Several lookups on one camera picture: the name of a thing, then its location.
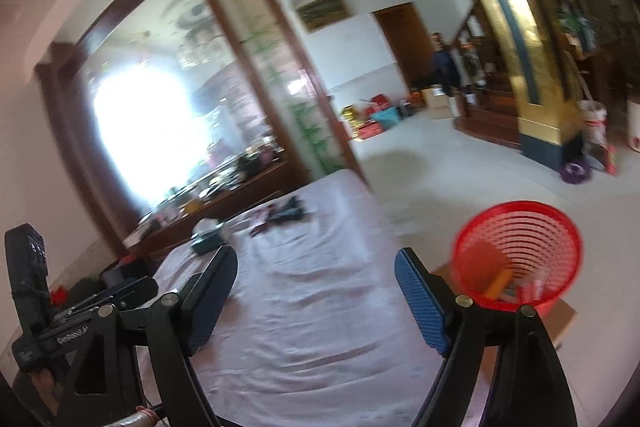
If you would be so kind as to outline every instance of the bolt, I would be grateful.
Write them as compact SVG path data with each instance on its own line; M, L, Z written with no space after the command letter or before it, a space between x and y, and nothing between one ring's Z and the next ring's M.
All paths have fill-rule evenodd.
M536 309L533 306L524 304L523 306L520 307L520 313L522 313L525 317L535 317Z
M162 306L165 306L167 308L170 308L171 306L173 306L177 301L178 301L177 293L165 293L160 298L160 303L162 304Z
M469 308L473 303L474 303L474 300L471 297L469 297L469 295L456 295L456 304L458 306L462 306L463 308Z
M113 313L114 309L115 308L112 304L105 304L104 306L100 306L100 309L98 309L98 315L102 318L108 317Z

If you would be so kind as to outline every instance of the wrinkled white cloth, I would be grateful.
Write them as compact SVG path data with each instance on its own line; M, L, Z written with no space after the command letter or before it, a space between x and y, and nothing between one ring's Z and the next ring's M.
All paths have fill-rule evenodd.
M255 237L247 213L228 223L238 277L209 343L191 359L212 409L244 427L408 427L442 358L396 282L399 240L351 171L295 193L304 221ZM209 259L189 244L176 248L156 272L160 292ZM147 354L140 369L157 403ZM485 398L481 382L465 426L478 424Z

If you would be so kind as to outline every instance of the gold pillar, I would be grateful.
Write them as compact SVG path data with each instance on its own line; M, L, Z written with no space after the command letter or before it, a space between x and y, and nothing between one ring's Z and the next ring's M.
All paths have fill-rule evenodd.
M494 27L516 97L523 152L536 156L527 148L532 144L537 148L539 140L547 149L548 144L562 148L579 141L582 118L576 79L554 41L558 16L552 4L548 0L480 1Z

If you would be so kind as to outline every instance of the purple object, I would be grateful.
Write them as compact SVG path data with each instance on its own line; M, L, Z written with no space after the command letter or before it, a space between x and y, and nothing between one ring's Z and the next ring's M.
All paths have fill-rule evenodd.
M591 167L583 159L565 163L560 171L560 177L566 183L578 185L591 178Z

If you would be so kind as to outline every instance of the framed picture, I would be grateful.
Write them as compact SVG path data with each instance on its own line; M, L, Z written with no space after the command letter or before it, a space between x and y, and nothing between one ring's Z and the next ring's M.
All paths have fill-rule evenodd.
M348 19L351 15L343 0L317 0L296 10L305 25L307 33L324 28L329 24Z

